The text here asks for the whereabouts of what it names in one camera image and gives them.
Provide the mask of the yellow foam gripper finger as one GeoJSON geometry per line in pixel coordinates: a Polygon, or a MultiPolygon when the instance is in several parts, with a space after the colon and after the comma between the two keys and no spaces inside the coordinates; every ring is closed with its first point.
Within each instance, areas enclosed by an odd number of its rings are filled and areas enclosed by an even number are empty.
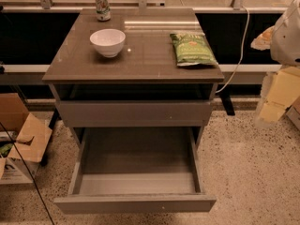
{"type": "Polygon", "coordinates": [[[268,73],[262,81],[255,125],[259,128],[273,126],[299,97],[299,67],[285,67],[275,73],[268,73]]]}

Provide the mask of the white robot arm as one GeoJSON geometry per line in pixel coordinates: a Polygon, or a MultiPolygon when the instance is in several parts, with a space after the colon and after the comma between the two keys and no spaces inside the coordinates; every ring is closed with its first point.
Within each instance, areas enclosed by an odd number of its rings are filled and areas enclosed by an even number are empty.
{"type": "Polygon", "coordinates": [[[275,25],[265,30],[251,46],[269,39],[271,58],[281,64],[262,81],[261,98],[255,114],[259,128],[273,126],[300,97],[300,0],[293,0],[275,25]]]}

